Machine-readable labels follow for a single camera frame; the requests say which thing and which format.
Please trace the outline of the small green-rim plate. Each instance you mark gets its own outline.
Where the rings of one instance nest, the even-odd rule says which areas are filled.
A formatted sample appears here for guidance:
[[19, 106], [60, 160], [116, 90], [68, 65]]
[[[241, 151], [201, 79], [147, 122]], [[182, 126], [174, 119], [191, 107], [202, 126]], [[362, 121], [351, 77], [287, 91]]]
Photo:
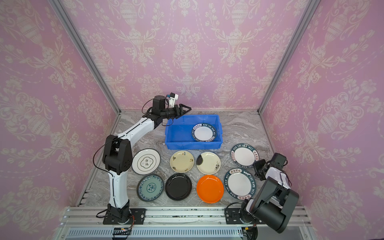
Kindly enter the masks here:
[[217, 137], [217, 130], [211, 124], [200, 123], [193, 127], [192, 137], [197, 142], [212, 142]]
[[252, 168], [260, 160], [258, 151], [249, 144], [236, 144], [231, 148], [233, 162], [241, 168]]

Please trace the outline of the cream plate small motifs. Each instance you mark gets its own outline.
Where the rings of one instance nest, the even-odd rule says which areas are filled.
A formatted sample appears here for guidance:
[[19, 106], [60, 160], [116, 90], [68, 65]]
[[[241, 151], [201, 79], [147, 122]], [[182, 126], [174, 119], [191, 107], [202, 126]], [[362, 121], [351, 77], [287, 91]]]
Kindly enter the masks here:
[[194, 156], [188, 151], [177, 151], [170, 158], [170, 167], [177, 173], [190, 171], [195, 163]]

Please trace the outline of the cream plate black ink blot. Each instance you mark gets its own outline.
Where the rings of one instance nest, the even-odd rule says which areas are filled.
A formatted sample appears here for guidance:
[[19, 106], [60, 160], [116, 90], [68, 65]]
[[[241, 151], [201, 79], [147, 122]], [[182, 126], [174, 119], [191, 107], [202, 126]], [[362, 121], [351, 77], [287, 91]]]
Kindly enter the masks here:
[[205, 175], [214, 175], [221, 168], [221, 159], [212, 152], [201, 153], [196, 161], [198, 170]]

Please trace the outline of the orange plate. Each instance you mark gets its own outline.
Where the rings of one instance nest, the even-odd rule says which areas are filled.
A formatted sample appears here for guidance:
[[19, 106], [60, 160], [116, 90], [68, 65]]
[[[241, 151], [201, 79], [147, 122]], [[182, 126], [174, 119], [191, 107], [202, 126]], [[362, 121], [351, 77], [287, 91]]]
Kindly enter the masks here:
[[216, 176], [205, 175], [201, 177], [197, 183], [197, 194], [205, 203], [217, 203], [224, 195], [223, 183]]

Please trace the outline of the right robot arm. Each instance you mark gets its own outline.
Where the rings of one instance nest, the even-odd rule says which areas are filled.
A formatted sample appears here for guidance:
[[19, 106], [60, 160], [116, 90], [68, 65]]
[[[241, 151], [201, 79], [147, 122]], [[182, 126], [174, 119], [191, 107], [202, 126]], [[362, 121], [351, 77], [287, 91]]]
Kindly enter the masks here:
[[274, 153], [269, 161], [254, 163], [255, 176], [263, 185], [256, 197], [243, 201], [239, 211], [242, 222], [266, 224], [279, 234], [286, 229], [299, 201], [284, 171], [287, 163], [287, 157], [280, 153]]

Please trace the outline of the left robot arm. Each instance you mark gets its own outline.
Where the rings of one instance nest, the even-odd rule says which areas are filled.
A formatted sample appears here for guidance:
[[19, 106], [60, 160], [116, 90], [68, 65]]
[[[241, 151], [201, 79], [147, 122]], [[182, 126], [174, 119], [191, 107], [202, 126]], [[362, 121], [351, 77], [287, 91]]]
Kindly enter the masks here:
[[117, 224], [134, 224], [135, 217], [130, 210], [130, 200], [127, 193], [127, 173], [133, 163], [132, 147], [143, 136], [156, 129], [163, 120], [175, 120], [192, 108], [176, 104], [178, 95], [171, 93], [166, 96], [155, 96], [152, 106], [143, 113], [142, 118], [128, 130], [109, 135], [103, 145], [103, 171], [109, 174], [110, 200], [107, 205], [105, 219]]

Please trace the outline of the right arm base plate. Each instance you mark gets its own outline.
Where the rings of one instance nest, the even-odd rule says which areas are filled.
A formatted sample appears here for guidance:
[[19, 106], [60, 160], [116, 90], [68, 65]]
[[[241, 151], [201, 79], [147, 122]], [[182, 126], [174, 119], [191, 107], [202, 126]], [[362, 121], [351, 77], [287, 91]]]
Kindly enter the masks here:
[[241, 214], [240, 208], [225, 208], [224, 217], [227, 225], [240, 225], [249, 224], [250, 221], [246, 220]]

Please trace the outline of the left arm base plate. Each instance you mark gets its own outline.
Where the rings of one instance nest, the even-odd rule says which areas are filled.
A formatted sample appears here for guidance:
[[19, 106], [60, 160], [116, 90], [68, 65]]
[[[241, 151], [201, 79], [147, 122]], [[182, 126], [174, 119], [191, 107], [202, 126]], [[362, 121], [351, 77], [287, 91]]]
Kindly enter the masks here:
[[146, 217], [146, 209], [134, 208], [118, 210], [110, 208], [103, 220], [104, 225], [143, 225]]

